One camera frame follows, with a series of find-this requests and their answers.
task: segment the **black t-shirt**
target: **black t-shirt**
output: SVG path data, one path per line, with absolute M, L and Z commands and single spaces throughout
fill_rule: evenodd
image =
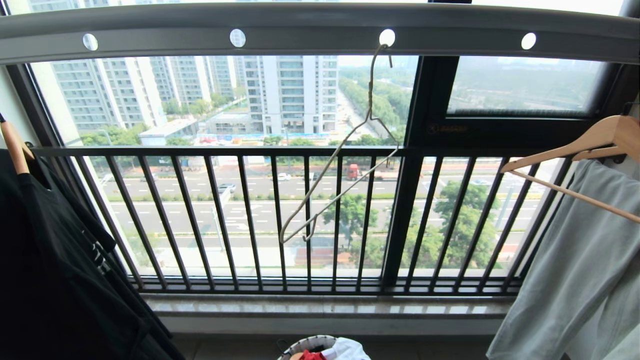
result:
M 23 326 L 25 337 L 31 337 L 32 343 L 43 339 L 53 348 L 41 350 L 55 358 L 183 359 L 166 329 L 110 258 L 115 242 L 100 223 L 43 163 L 36 160 L 29 164 L 31 174 L 16 176 L 7 158 L 6 151 L 0 152 L 0 214 L 12 213 L 8 215 L 11 223 L 4 227 L 11 228 L 11 247 L 19 250 L 21 264 L 16 266 L 36 278 L 38 286 L 31 293 L 40 295 L 29 300 L 31 306 L 51 299 L 40 311 L 46 315 L 43 321 L 23 307 L 24 318 L 39 322 L 42 328 L 34 338 Z M 25 281 L 23 275 L 16 275 L 16 283 Z M 58 325 L 64 331 L 55 333 Z M 50 334 L 55 341 L 46 338 Z

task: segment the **wooden hanger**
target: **wooden hanger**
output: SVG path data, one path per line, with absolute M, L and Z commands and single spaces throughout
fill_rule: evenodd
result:
M 617 145 L 617 149 L 615 150 L 616 152 L 623 151 L 622 153 L 629 155 L 636 163 L 640 164 L 640 126 L 638 126 L 637 120 L 630 116 L 614 115 L 598 121 L 578 139 L 576 139 L 576 141 L 573 141 L 568 145 L 558 147 L 557 149 L 541 152 L 539 154 L 527 156 L 515 161 L 510 161 L 500 169 L 500 172 L 509 172 L 511 174 L 523 177 L 527 180 L 533 181 L 540 185 L 544 185 L 548 188 L 565 193 L 569 196 L 584 200 L 592 205 L 598 206 L 599 208 L 603 208 L 607 211 L 611 211 L 612 213 L 615 213 L 640 224 L 640 217 L 635 214 L 631 214 L 628 211 L 620 210 L 618 208 L 615 208 L 614 206 L 605 204 L 604 202 L 592 199 L 591 197 L 573 192 L 558 185 L 548 183 L 546 181 L 536 179 L 533 176 L 515 171 L 516 169 L 541 163 L 542 161 L 562 158 L 571 154 L 581 153 L 595 147 L 601 147 L 612 143 Z M 602 154 L 606 152 L 611 153 L 614 151 L 612 148 L 598 150 L 599 152 L 591 151 L 591 153 Z
M 0 114 L 0 129 L 2 129 L 2 136 L 6 143 L 6 148 L 9 150 L 16 174 L 28 174 L 27 159 L 29 161 L 35 160 L 31 149 L 22 141 L 13 125 L 4 119 L 2 114 Z
M 638 119 L 633 118 L 636 124 L 638 123 Z M 581 151 L 576 156 L 573 157 L 574 161 L 583 160 L 583 159 L 597 159 L 597 158 L 606 158 L 609 156 L 622 155 L 626 154 L 623 149 L 620 149 L 618 146 L 612 147 L 604 147 L 602 149 L 593 149 L 593 150 L 585 150 Z

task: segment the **floor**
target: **floor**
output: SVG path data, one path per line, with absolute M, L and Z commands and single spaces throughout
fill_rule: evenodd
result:
M 293 336 L 281 337 L 284 348 L 299 340 Z M 354 338 L 363 346 L 372 360 L 486 360 L 484 353 L 491 337 L 364 337 Z M 189 338 L 176 336 L 174 343 L 187 360 L 276 360 L 280 338 L 246 336 L 224 338 Z

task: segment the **truck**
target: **truck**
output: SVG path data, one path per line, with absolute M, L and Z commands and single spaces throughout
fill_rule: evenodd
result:
M 360 170 L 358 164 L 349 164 L 349 167 L 346 170 L 346 179 L 347 180 L 357 180 L 360 176 L 362 176 L 364 172 Z M 397 181 L 398 180 L 398 171 L 380 171 L 377 170 L 374 173 L 375 181 Z

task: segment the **black clothing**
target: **black clothing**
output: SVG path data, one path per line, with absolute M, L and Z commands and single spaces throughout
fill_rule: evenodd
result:
M 22 313 L 3 321 L 13 334 L 0 358 L 8 348 L 16 359 L 183 359 L 113 261 L 109 233 L 44 163 L 29 166 L 16 176 L 0 151 L 0 216 L 11 243 L 0 266 L 10 265 L 8 301 Z

